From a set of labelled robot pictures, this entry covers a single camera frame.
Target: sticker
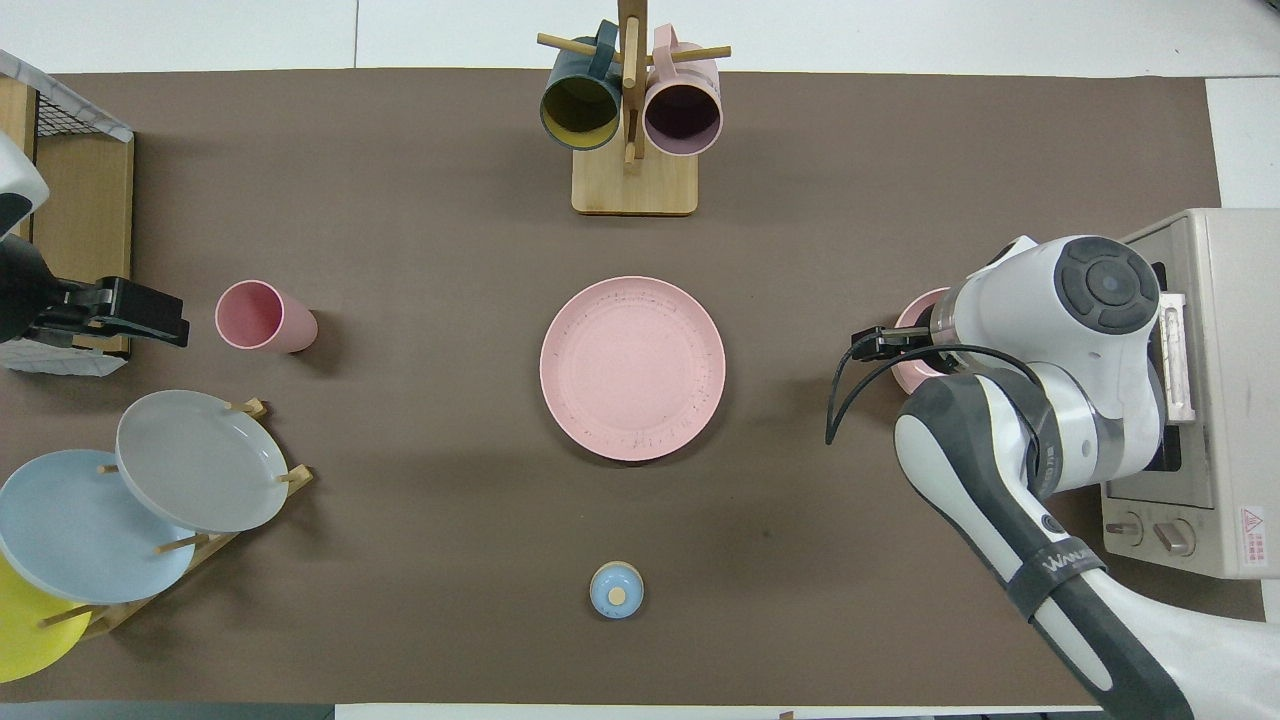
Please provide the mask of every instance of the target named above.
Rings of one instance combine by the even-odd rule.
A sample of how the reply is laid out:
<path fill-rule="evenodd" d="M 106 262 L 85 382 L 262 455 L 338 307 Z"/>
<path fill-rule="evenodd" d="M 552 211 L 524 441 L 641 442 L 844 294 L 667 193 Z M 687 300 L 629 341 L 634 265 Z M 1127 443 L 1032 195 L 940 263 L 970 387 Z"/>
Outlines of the sticker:
<path fill-rule="evenodd" d="M 1267 525 L 1261 505 L 1240 507 L 1240 527 L 1244 529 L 1244 565 L 1266 568 L 1267 565 Z"/>

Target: pink cup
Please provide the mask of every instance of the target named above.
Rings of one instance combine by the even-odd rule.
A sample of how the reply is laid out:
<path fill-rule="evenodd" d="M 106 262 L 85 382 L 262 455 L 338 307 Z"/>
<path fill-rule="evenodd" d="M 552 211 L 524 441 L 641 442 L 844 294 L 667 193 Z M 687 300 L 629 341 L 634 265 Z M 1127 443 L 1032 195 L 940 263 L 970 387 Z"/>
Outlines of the pink cup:
<path fill-rule="evenodd" d="M 262 281 L 241 281 L 218 299 L 214 324 L 239 350 L 297 352 L 316 340 L 307 306 Z"/>
<path fill-rule="evenodd" d="M 644 133 L 669 155 L 698 155 L 719 137 L 723 109 L 716 60 L 673 63 L 672 53 L 698 50 L 664 24 L 653 33 L 653 69 L 644 96 Z"/>

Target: wooden mug rack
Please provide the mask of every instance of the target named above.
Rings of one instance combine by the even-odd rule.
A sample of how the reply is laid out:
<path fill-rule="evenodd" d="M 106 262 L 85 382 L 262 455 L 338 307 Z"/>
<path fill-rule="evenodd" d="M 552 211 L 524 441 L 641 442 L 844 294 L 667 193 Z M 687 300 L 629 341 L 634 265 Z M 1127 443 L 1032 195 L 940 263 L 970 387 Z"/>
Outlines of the wooden mug rack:
<path fill-rule="evenodd" d="M 573 152 L 572 205 L 584 215 L 689 215 L 698 209 L 698 158 L 645 152 L 640 127 L 649 86 L 648 0 L 618 0 L 622 65 L 622 109 L 617 135 L 603 147 Z M 595 47 L 539 33 L 538 44 L 594 55 Z M 672 54 L 672 60 L 728 58 L 727 45 Z"/>

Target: oven knob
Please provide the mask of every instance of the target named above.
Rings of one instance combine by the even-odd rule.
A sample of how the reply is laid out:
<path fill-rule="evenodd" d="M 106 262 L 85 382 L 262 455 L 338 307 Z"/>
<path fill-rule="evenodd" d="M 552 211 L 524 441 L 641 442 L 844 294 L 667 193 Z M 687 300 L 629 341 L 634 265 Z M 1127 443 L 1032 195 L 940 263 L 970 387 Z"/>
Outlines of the oven knob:
<path fill-rule="evenodd" d="M 1128 536 L 1129 544 L 1133 547 L 1142 544 L 1142 518 L 1135 512 L 1125 512 L 1120 521 L 1107 523 L 1102 529 L 1107 534 Z"/>
<path fill-rule="evenodd" d="M 1196 552 L 1196 530 L 1187 520 L 1179 518 L 1172 523 L 1156 523 L 1152 529 L 1156 530 L 1160 544 L 1165 546 L 1170 555 L 1187 557 Z"/>

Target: black cable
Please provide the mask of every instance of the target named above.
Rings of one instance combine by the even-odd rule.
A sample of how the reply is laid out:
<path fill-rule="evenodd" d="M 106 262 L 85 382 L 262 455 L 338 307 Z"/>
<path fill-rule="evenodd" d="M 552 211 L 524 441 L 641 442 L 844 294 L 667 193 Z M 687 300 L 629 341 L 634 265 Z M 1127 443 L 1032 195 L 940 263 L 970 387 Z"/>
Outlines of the black cable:
<path fill-rule="evenodd" d="M 886 370 L 888 370 L 893 365 L 897 365 L 899 363 L 916 360 L 919 357 L 924 357 L 925 355 L 938 355 L 942 352 L 970 352 L 974 355 L 987 355 L 997 360 L 1004 360 L 1005 363 L 1009 363 L 1019 372 L 1021 372 L 1024 375 L 1027 375 L 1027 379 L 1030 380 L 1032 384 L 1034 384 L 1041 389 L 1044 389 L 1044 384 L 1041 382 L 1038 377 L 1036 377 L 1036 373 L 1032 372 L 1030 366 L 1027 365 L 1027 363 L 1023 363 L 1021 360 L 1014 357 L 1007 352 L 996 350 L 993 347 L 983 347 L 980 345 L 964 345 L 964 343 L 929 345 L 927 347 L 918 347 L 909 352 L 904 352 L 897 357 L 892 357 L 886 363 L 881 364 L 870 373 L 868 373 L 867 377 L 864 377 L 861 380 L 858 382 L 856 386 L 854 386 L 854 389 L 849 391 L 849 395 L 845 396 L 845 401 L 840 405 L 840 411 L 836 413 L 835 416 L 832 416 L 832 409 L 836 405 L 836 389 L 837 386 L 840 384 L 840 378 L 844 374 L 845 364 L 849 363 L 849 359 L 854 356 L 854 354 L 858 351 L 858 346 L 861 342 L 867 340 L 874 340 L 874 337 L 876 336 L 867 336 L 859 338 L 858 342 L 852 343 L 849 347 L 849 352 L 845 354 L 845 356 L 840 360 L 840 364 L 836 366 L 836 377 L 831 380 L 831 396 L 827 397 L 827 445 L 831 445 L 831 442 L 836 439 L 836 430 L 840 429 L 840 423 L 845 419 L 845 413 L 849 411 L 849 407 L 854 404 L 854 400 L 864 389 L 867 389 L 867 386 L 869 386 L 872 380 L 881 377 L 882 374 L 884 374 Z"/>
<path fill-rule="evenodd" d="M 868 342 L 876 342 L 874 333 L 865 334 L 849 346 L 849 351 L 845 352 L 845 356 L 841 357 L 840 363 L 836 365 L 836 377 L 831 378 L 831 395 L 827 396 L 827 445 L 831 445 L 831 441 L 835 439 L 836 428 L 840 427 L 840 420 L 837 419 L 832 421 L 831 418 L 832 411 L 836 409 L 836 391 L 840 389 L 840 378 L 845 374 L 845 365 L 854 356 L 854 354 L 858 352 L 858 348 Z"/>

